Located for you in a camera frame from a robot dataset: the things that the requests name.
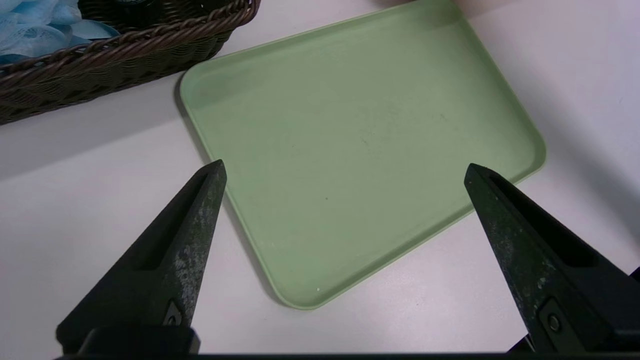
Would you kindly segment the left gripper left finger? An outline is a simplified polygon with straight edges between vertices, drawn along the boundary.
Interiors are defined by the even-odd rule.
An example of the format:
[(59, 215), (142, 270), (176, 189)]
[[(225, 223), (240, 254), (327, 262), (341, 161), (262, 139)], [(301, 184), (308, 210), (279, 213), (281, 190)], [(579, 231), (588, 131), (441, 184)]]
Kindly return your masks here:
[(192, 329), (226, 189), (201, 167), (57, 326), (64, 351), (197, 351)]

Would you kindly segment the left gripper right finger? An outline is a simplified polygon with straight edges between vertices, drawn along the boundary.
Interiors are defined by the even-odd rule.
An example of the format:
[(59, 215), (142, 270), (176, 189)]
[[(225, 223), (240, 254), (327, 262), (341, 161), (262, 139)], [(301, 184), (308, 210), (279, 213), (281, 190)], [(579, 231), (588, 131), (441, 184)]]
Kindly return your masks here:
[(464, 186), (533, 353), (638, 353), (639, 271), (626, 274), (495, 171)]

